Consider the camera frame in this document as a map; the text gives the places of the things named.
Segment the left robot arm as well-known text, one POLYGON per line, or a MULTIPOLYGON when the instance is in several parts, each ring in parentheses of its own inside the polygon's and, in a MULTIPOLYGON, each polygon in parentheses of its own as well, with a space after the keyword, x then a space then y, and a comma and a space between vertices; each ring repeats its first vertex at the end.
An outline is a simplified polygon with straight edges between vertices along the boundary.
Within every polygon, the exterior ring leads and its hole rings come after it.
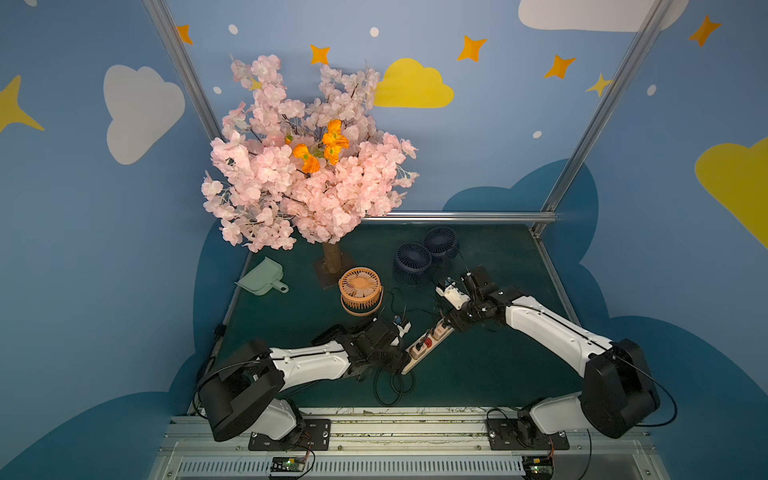
POLYGON ((195 393, 213 439, 252 433, 273 442, 295 444, 306 427, 298 407, 279 395, 325 380, 357 378, 369 369, 401 373, 409 362, 403 339, 411 324, 367 318, 352 329, 337 324, 305 348, 270 348, 254 339, 198 381, 195 393))

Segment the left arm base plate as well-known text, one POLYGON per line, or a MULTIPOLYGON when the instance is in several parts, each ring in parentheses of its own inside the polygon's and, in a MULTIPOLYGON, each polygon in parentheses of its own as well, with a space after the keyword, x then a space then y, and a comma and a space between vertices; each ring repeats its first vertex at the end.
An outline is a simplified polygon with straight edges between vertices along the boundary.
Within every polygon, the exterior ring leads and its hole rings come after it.
POLYGON ((248 450, 272 451, 327 451, 329 448, 332 421, 326 418, 303 420, 282 440, 273 440, 265 434, 253 433, 248 450))

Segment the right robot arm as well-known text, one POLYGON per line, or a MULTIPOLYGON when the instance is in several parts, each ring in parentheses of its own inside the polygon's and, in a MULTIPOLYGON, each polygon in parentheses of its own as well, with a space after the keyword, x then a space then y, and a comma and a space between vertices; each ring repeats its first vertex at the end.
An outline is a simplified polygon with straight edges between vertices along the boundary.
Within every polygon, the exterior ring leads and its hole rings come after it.
POLYGON ((582 378, 578 391, 518 411, 517 435, 524 444, 588 428, 618 439, 661 406, 657 382, 636 343, 597 335, 514 287, 499 288, 482 266, 461 282, 446 278, 435 287, 451 305, 447 322, 453 330, 464 332, 485 320, 506 325, 560 357, 582 378))

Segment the white red power strip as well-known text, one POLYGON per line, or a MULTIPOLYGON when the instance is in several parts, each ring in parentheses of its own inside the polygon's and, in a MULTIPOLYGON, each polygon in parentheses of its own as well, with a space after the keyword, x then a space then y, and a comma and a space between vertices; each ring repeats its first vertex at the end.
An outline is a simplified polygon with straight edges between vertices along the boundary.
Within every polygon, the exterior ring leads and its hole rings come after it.
POLYGON ((403 368, 401 374, 407 375, 411 372, 416 365, 450 336, 453 331, 452 326, 448 325, 444 320, 440 320, 433 328, 421 335, 406 349, 408 363, 403 368))

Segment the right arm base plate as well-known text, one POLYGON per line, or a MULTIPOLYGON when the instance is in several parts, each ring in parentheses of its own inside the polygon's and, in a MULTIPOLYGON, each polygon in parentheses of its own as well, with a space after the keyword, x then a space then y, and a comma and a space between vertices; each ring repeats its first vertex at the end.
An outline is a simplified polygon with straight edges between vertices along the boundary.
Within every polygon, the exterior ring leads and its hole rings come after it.
POLYGON ((565 434, 546 435, 519 419, 491 418, 485 421, 493 451, 547 450, 565 451, 570 443, 565 434))

